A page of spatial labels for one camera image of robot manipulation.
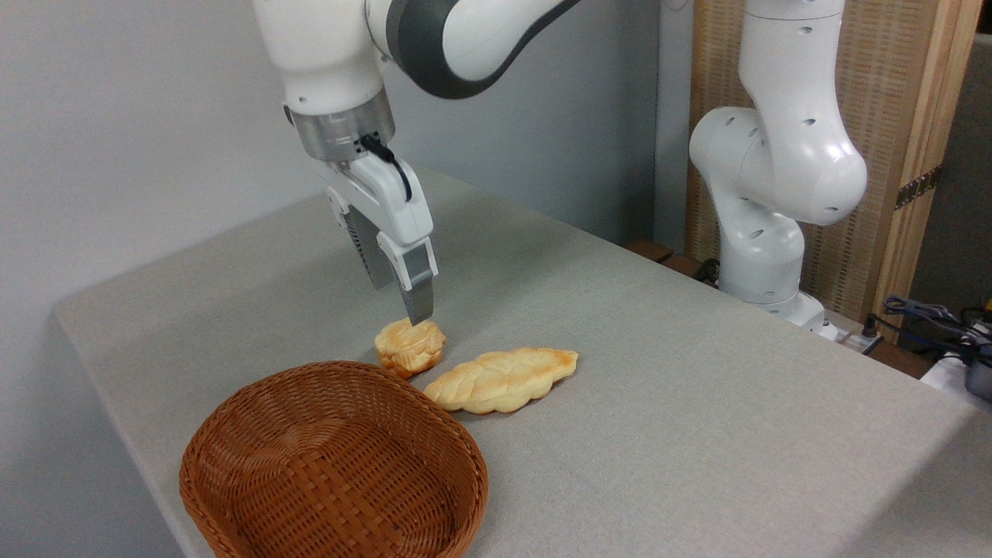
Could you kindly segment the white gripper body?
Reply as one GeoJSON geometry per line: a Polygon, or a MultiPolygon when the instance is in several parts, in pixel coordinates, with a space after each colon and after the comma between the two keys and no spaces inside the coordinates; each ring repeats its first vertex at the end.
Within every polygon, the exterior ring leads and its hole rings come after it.
{"type": "Polygon", "coordinates": [[[387,163],[366,154],[355,161],[323,163],[320,176],[397,244],[431,237],[433,221],[424,191],[403,160],[387,163]]]}

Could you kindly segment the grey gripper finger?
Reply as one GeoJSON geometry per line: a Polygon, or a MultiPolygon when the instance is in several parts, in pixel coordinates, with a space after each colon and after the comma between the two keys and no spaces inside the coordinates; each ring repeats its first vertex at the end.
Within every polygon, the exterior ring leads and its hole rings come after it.
{"type": "Polygon", "coordinates": [[[327,188],[327,197],[332,202],[337,222],[350,234],[355,250],[366,270],[372,285],[378,290],[397,282],[392,263],[379,247],[377,236],[380,230],[354,205],[345,201],[335,188],[327,188]]]}
{"type": "Polygon", "coordinates": [[[432,282],[437,275],[437,264],[431,238],[400,245],[385,232],[379,232],[377,243],[392,266],[410,323],[417,326],[432,318],[435,311],[432,282]]]}

